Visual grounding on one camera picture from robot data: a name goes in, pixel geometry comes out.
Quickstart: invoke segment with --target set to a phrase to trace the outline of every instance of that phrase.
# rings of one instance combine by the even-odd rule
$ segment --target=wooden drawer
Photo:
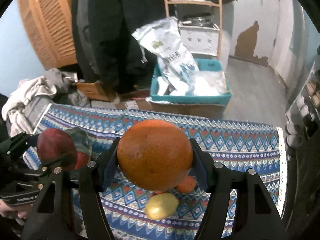
[[[116,93],[109,88],[103,87],[100,82],[96,83],[76,83],[77,88],[83,92],[89,99],[113,102]]]

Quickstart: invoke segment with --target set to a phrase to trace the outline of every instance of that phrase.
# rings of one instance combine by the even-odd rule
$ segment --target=floor
[[[224,113],[216,118],[266,123],[284,130],[284,86],[270,68],[230,58],[225,72],[233,95]],[[114,108],[112,103],[101,101],[92,101],[92,106]]]

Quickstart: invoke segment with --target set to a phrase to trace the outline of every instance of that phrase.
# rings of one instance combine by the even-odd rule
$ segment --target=grapefruit
[[[126,178],[140,188],[167,191],[183,182],[192,166],[188,137],[176,125],[145,120],[121,137],[117,157]]]

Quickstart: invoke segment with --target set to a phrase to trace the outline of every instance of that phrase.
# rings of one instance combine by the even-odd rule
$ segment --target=plastic bag
[[[223,71],[199,71],[195,75],[194,96],[219,96],[227,91],[226,77]]]
[[[177,18],[144,25],[132,36],[140,46],[158,56],[161,75],[179,94],[193,95],[194,73],[199,69],[190,51],[182,44]]]

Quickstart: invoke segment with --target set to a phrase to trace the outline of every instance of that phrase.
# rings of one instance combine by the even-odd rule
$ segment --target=white lace trim
[[[283,131],[280,127],[277,127],[278,135],[279,135],[279,161],[280,161],[280,186],[279,186],[279,198],[277,203],[277,209],[282,217],[285,196],[287,191],[287,157],[285,153],[285,143],[283,137]]]

